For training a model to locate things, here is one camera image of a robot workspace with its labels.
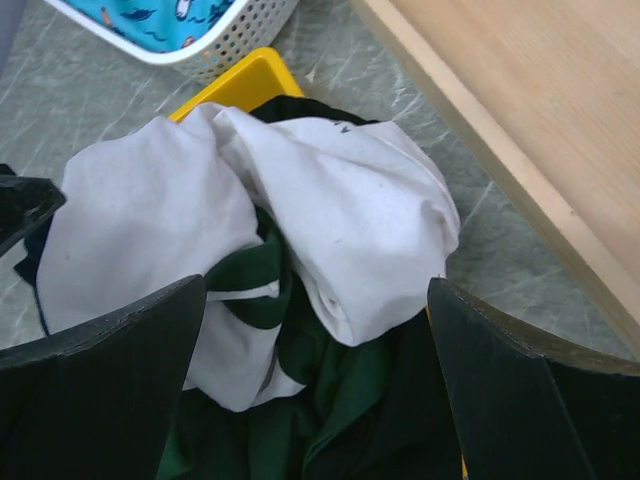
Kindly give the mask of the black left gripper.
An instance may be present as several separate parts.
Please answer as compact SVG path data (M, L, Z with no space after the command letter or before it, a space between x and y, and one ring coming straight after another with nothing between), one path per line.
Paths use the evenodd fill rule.
M1 254L51 218L64 205L64 194L46 178L18 176L1 165Z

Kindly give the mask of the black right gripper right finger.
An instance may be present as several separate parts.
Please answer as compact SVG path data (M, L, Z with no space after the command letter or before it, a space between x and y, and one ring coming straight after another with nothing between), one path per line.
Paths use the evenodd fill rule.
M471 479L636 479L639 364L438 278L428 316Z

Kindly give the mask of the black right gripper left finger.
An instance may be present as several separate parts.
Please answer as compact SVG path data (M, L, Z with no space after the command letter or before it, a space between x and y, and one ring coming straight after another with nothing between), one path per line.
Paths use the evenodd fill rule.
M152 479L205 304L201 276L1 352L4 479Z

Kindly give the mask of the white and green t-shirt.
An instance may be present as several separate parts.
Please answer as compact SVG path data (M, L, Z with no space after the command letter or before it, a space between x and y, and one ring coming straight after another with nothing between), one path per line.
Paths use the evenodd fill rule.
M66 165L36 285L58 333L190 275L161 479L458 479L426 317L460 220L391 122L280 96L157 118Z

